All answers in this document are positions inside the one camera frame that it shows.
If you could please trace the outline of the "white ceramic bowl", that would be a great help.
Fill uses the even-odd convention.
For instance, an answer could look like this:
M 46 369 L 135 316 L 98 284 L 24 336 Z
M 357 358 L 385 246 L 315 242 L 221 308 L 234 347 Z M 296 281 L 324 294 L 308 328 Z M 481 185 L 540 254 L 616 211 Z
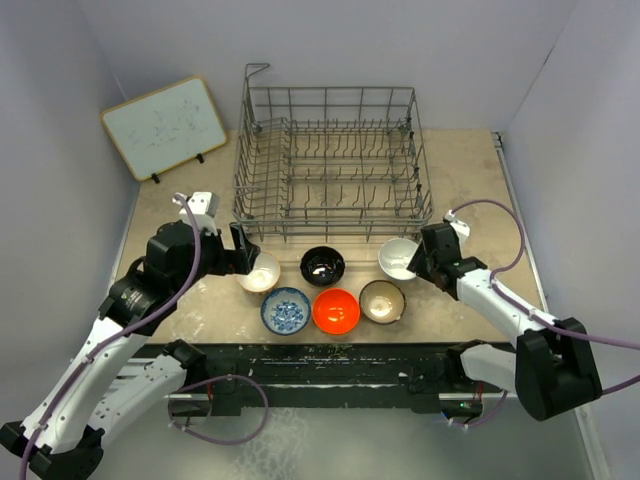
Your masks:
M 378 263 L 382 271 L 392 279 L 413 280 L 416 274 L 408 265 L 418 249 L 418 244 L 407 238 L 393 238 L 385 242 L 378 252 Z

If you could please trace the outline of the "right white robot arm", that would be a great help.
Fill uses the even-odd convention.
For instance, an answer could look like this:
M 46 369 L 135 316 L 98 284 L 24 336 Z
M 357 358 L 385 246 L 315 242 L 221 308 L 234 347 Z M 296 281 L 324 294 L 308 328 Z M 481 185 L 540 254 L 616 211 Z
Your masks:
M 467 391 L 478 381 L 517 395 L 524 410 L 547 420 L 602 397 L 603 387 L 586 330 L 525 302 L 475 257 L 463 257 L 468 227 L 455 221 L 428 225 L 408 269 L 470 307 L 512 346 L 504 351 L 474 340 L 449 349 L 446 383 Z

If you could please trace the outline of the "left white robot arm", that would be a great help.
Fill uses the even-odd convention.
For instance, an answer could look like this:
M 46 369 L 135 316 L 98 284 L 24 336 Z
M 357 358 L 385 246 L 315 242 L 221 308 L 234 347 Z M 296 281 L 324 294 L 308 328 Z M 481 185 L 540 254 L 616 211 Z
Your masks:
M 54 389 L 36 410 L 1 428 L 1 444 L 21 460 L 19 476 L 86 479 L 108 441 L 162 396 L 194 392 L 206 378 L 206 356 L 184 340 L 165 346 L 149 372 L 114 394 L 107 390 L 129 359 L 207 275 L 247 275 L 260 253 L 243 228 L 230 226 L 225 249 L 212 226 L 183 221 L 162 225 L 144 256 L 116 281 L 99 308 L 89 336 Z

